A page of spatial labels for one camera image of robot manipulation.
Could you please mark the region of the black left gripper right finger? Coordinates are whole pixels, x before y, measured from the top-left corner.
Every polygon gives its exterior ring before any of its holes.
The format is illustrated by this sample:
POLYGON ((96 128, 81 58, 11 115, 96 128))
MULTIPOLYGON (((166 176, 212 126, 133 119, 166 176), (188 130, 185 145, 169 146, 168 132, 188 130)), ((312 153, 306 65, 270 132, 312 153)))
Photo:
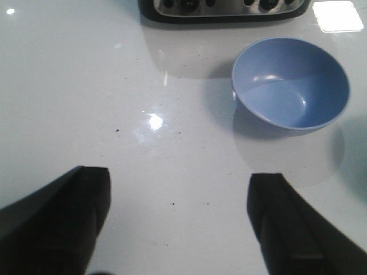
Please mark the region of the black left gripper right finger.
POLYGON ((247 212, 269 274, 366 274, 366 252, 282 174, 252 174, 247 212))

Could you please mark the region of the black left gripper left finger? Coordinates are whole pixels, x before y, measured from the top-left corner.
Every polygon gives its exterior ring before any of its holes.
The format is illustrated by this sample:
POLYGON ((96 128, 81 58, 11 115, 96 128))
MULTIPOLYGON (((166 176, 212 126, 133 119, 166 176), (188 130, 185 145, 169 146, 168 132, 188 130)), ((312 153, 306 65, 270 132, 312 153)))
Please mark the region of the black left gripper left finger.
POLYGON ((1 209, 1 274, 84 274, 111 205, 110 173, 77 166, 1 209))

